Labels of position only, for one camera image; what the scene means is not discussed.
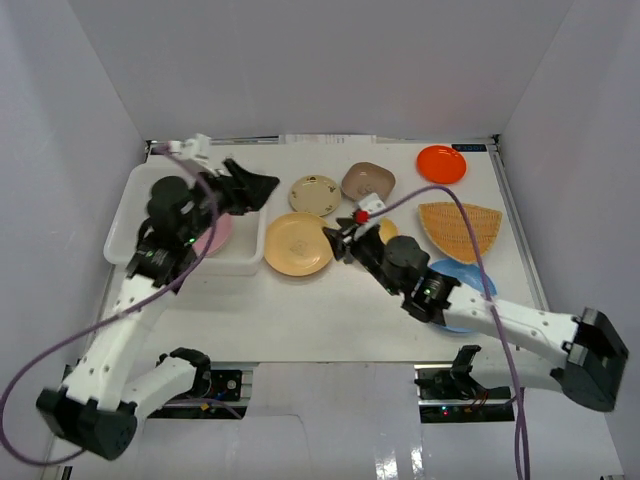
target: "blue plate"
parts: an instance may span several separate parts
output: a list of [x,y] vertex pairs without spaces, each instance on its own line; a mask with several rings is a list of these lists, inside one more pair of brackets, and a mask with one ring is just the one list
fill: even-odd
[[[449,275],[450,277],[455,277],[460,280],[462,283],[466,283],[470,287],[474,288],[479,292],[484,292],[484,287],[482,286],[482,274],[480,273],[480,269],[477,265],[465,265],[464,263],[456,262],[452,258],[447,258],[444,260],[438,260],[437,262],[429,265],[433,270],[438,273],[442,273],[443,275]],[[493,284],[491,278],[489,278],[489,292],[491,295],[497,295],[498,291],[496,290],[496,286]],[[471,333],[473,330],[469,330],[468,328],[456,328],[456,327],[442,327],[450,332],[456,333]]]

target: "orange plate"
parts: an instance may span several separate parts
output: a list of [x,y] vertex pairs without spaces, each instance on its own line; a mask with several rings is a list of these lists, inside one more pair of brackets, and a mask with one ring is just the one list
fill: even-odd
[[329,224],[311,213],[288,213],[267,228],[264,258],[285,275],[302,277],[324,268],[333,258],[322,227]]
[[433,183],[456,183],[467,173],[467,162],[460,152],[444,145],[432,145],[418,154],[418,171]]

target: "beige plate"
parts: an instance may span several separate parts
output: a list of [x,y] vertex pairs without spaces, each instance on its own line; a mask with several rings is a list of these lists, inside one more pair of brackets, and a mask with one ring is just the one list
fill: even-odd
[[325,267],[333,253],[322,227],[329,224],[310,213],[288,213],[267,228],[264,258],[285,275],[302,277]]
[[338,184],[322,175],[309,175],[293,184],[289,203],[296,212],[324,216],[333,212],[342,201]]
[[384,202],[395,185],[393,173],[369,162],[352,165],[342,179],[342,191],[356,202],[374,192]]
[[378,235],[380,235],[382,243],[386,245],[389,240],[398,236],[398,227],[388,218],[383,218],[380,220],[380,232],[378,232]]
[[[480,254],[484,255],[496,241],[502,212],[468,203],[462,205],[478,239]],[[420,205],[419,212],[427,236],[440,250],[460,263],[476,262],[467,227],[455,203],[425,203]]]

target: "brown bowl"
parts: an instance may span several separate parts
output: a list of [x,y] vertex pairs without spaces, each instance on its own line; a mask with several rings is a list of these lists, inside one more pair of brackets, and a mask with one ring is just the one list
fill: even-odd
[[393,173],[369,162],[354,164],[342,179],[342,191],[356,202],[370,193],[377,193],[384,202],[395,185]]

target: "white plastic tray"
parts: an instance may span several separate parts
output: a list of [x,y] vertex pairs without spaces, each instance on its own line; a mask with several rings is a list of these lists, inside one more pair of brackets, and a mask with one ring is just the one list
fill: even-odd
[[[172,165],[146,163],[129,175],[120,205],[104,244],[104,256],[114,265],[126,265],[135,252],[138,228],[146,218],[145,207],[151,186],[160,178],[176,175],[189,186],[193,178]],[[206,258],[193,275],[254,275],[264,255],[267,207],[258,213],[233,218],[233,231],[227,244],[215,256]]]

